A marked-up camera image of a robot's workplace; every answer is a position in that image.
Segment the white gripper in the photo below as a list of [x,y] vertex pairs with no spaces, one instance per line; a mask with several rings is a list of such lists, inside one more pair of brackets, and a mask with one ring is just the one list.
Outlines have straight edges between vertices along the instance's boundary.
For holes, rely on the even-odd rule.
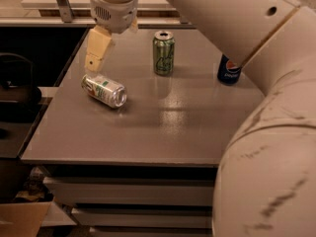
[[138,0],[127,0],[122,3],[106,0],[90,0],[90,2],[91,17],[98,26],[91,29],[88,34],[85,69],[98,73],[101,71],[106,55],[114,46],[112,33],[121,34],[128,28],[132,33],[138,31],[136,19]]

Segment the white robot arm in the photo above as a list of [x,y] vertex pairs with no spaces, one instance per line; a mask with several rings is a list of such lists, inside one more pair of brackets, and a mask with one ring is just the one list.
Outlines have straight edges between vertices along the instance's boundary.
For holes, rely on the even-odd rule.
[[265,98],[220,161],[214,237],[316,236],[315,13],[296,0],[167,0]]

